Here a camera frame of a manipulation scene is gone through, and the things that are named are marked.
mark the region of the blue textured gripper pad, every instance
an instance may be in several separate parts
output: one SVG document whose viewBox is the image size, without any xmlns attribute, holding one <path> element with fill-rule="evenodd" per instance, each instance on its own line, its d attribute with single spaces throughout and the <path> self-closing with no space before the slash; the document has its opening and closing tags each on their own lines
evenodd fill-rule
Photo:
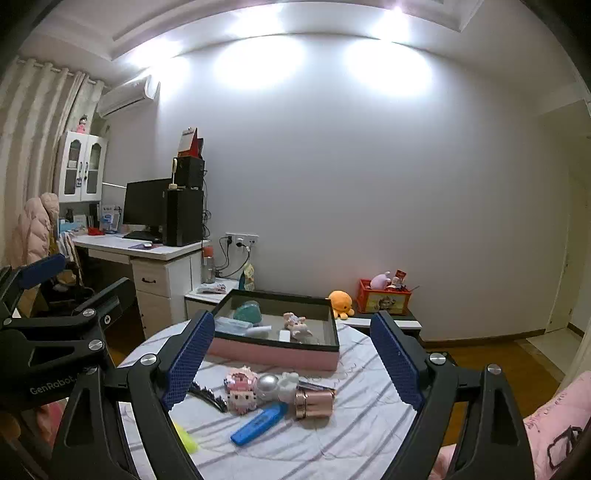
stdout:
<svg viewBox="0 0 591 480">
<path fill-rule="evenodd" d="M 173 408 L 175 403 L 182 402 L 187 395 L 203 357 L 213 340 L 214 332 L 213 315 L 208 312 L 181 347 L 172 366 L 166 373 L 168 389 L 161 402 L 167 411 Z"/>
<path fill-rule="evenodd" d="M 21 270 L 18 286 L 23 290 L 33 288 L 35 285 L 55 277 L 66 267 L 66 257 L 62 254 L 42 258 Z"/>
<path fill-rule="evenodd" d="M 418 372 L 380 315 L 371 319 L 369 335 L 400 399 L 420 411 L 425 398 L 418 387 Z"/>
</svg>

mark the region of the teal plush toy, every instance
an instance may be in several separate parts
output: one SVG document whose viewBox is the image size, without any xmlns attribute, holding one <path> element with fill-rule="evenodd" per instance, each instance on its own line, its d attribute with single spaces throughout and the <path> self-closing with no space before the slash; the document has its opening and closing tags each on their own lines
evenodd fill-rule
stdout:
<svg viewBox="0 0 591 480">
<path fill-rule="evenodd" d="M 253 325 L 262 321 L 261 308 L 255 301 L 246 301 L 234 312 L 234 319 L 250 322 Z"/>
</svg>

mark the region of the ceiling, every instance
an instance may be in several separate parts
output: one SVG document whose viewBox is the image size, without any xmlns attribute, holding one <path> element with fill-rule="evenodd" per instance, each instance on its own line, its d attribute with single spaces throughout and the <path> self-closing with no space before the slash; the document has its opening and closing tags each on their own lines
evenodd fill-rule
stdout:
<svg viewBox="0 0 591 480">
<path fill-rule="evenodd" d="M 63 0 L 20 53 L 117 85 L 141 70 L 134 56 L 145 47 L 142 43 L 164 39 L 174 43 L 178 54 L 250 36 L 233 29 L 244 12 L 234 10 L 267 1 Z M 263 34 L 349 34 L 397 41 L 458 61 L 532 100 L 574 81 L 558 41 L 519 0 L 401 0 L 397 5 L 412 14 L 403 15 L 403 29 L 395 22 L 384 28 L 385 14 L 392 11 L 373 6 L 383 5 L 381 0 L 350 1 L 355 3 L 254 8 L 271 9 L 277 17 L 277 30 Z"/>
</svg>

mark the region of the curtain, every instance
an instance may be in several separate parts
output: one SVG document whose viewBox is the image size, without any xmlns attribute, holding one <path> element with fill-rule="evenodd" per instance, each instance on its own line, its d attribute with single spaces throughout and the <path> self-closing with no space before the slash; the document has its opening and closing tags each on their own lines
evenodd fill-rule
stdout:
<svg viewBox="0 0 591 480">
<path fill-rule="evenodd" d="M 0 260 L 24 203 L 53 191 L 63 132 L 87 115 L 86 132 L 104 84 L 83 72 L 41 67 L 18 57 L 0 82 Z"/>
</svg>

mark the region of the air conditioner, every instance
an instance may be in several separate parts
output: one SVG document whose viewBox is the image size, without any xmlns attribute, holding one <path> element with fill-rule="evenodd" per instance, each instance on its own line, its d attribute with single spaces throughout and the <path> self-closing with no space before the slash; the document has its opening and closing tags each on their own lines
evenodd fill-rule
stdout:
<svg viewBox="0 0 591 480">
<path fill-rule="evenodd" d="M 104 94 L 99 100 L 96 111 L 102 118 L 107 118 L 128 106 L 153 102 L 159 85 L 160 82 L 151 75 L 124 83 Z"/>
</svg>

